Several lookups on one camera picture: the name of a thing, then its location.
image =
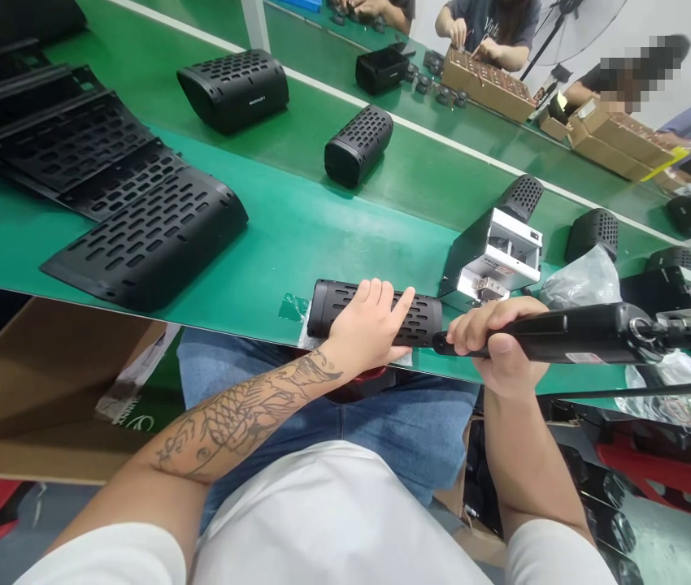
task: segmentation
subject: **jeans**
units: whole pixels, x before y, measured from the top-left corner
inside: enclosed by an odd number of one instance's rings
[[[186,329],[177,350],[186,408],[294,360],[291,348]],[[409,381],[350,404],[327,397],[293,414],[240,465],[213,484],[202,530],[243,483],[289,453],[347,440],[378,453],[424,506],[454,485],[465,458],[462,435],[479,384],[414,374]]]

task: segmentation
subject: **cylindrical speaker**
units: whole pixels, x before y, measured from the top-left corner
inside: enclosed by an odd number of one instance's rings
[[[354,298],[356,284],[336,280],[316,280],[313,300],[307,321],[307,334],[310,337],[329,337],[329,329],[337,316]],[[402,291],[394,293],[392,307],[402,296]],[[400,327],[395,345],[428,347],[434,336],[442,328],[443,309],[441,302],[434,297],[416,295],[411,309]]]
[[[691,250],[681,246],[671,246],[658,250],[649,256],[644,272],[650,272],[669,266],[678,266],[691,270]]]
[[[495,207],[520,222],[527,223],[541,200],[541,195],[541,182],[532,175],[522,175],[508,186]]]
[[[603,208],[587,211],[573,222],[571,233],[567,237],[565,262],[570,264],[598,244],[605,249],[612,261],[616,260],[619,250],[619,221]]]
[[[389,114],[365,107],[324,148],[327,175],[348,189],[356,187],[389,146],[393,129]]]
[[[245,128],[289,103],[283,66],[261,49],[180,69],[177,80],[202,122],[222,134]]]

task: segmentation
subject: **brown cardboard box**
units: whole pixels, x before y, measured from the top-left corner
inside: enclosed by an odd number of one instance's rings
[[[150,435],[93,408],[165,323],[35,298],[0,332],[0,478],[105,483]]]
[[[544,108],[540,114],[538,114],[538,127],[551,136],[552,138],[555,138],[559,141],[565,140],[565,137],[570,133],[571,131],[571,125],[568,124],[565,126],[558,120],[554,119],[551,117],[549,114],[549,108]]]
[[[441,81],[456,91],[466,91],[474,102],[517,122],[524,122],[535,111],[527,85],[452,48],[445,56]]]
[[[673,154],[650,141],[654,131],[626,114],[609,113],[596,98],[576,110],[587,132],[649,168],[660,167],[673,159]]]

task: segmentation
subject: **forearm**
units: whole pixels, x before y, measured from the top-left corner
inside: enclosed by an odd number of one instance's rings
[[[387,2],[382,14],[390,27],[396,28],[403,34],[411,34],[411,21],[405,16],[402,8]]]
[[[454,22],[454,18],[451,16],[451,10],[448,6],[441,8],[440,14],[437,15],[435,20],[435,32],[439,37],[449,36],[449,26]]]
[[[308,402],[358,374],[331,346],[247,380],[195,406],[156,435],[132,463],[211,484],[248,457]]]
[[[535,396],[508,398],[486,389],[484,411],[486,454],[506,540],[526,521],[548,518],[592,542],[584,508]]]

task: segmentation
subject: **white label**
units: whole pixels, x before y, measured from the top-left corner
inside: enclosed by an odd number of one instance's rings
[[[566,353],[565,357],[573,363],[596,363],[605,364],[596,353]]]

